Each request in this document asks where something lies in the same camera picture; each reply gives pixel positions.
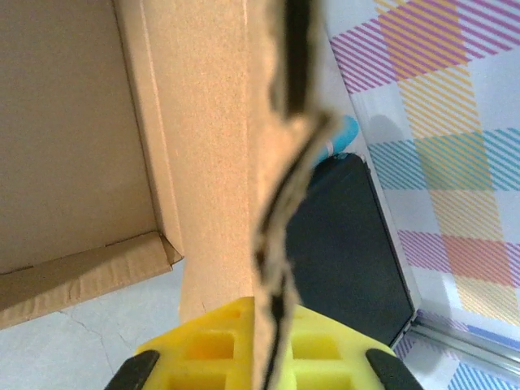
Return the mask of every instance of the cardboard box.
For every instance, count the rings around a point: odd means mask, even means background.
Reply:
[[[297,301],[284,228],[334,128],[317,6],[4,6],[0,326],[184,255],[183,320],[257,298],[253,388],[271,388]]]

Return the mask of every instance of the white tile floor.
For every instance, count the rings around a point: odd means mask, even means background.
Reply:
[[[0,331],[0,389],[102,390],[147,340],[179,324],[173,271]]]

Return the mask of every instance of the yellow plastic object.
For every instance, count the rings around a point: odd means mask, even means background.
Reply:
[[[159,351],[143,390],[249,390],[254,299],[241,298],[143,344]],[[384,390],[365,358],[392,350],[298,306],[278,390]]]

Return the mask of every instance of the striped fabric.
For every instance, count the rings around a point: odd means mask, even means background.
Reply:
[[[491,366],[478,366],[466,355],[414,333],[407,333],[394,352],[425,390],[520,390],[518,381]]]
[[[422,312],[517,345],[520,0],[348,3],[326,1],[327,33]]]

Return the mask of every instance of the floor crack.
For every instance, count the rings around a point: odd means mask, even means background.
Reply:
[[[121,333],[118,332],[118,333],[117,333],[117,336],[119,336],[119,338],[121,339],[121,341],[123,341],[123,344],[124,344],[128,349],[130,349],[131,351],[134,350],[134,348],[132,348],[132,347],[130,346],[130,344],[128,343],[128,341],[126,341],[126,340],[124,339],[124,337],[121,336]]]
[[[61,314],[65,315],[65,316],[67,316],[72,322],[77,323],[82,328],[84,328],[87,332],[93,333],[94,335],[96,335],[99,338],[99,342],[101,343],[101,346],[103,347],[103,352],[105,353],[106,362],[108,363],[108,367],[110,368],[110,372],[112,374],[114,374],[115,373],[114,372],[114,368],[112,368],[111,360],[108,358],[108,352],[106,351],[106,346],[105,346],[105,341],[103,340],[103,335],[100,332],[94,331],[93,329],[87,327],[79,319],[74,318],[72,316],[72,314],[69,314],[66,311],[58,310],[58,313],[61,313]]]

